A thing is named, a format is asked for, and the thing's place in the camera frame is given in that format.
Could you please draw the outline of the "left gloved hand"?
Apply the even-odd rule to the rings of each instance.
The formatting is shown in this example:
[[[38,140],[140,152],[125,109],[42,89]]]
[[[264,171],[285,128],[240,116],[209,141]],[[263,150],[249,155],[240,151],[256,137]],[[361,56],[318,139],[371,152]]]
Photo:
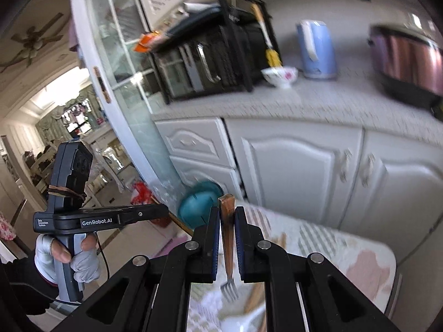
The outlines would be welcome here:
[[[56,238],[39,235],[35,244],[35,267],[44,279],[57,285],[55,261],[59,261],[68,264],[77,282],[90,283],[101,274],[97,245],[95,235],[88,234],[80,243],[81,251],[72,257]]]

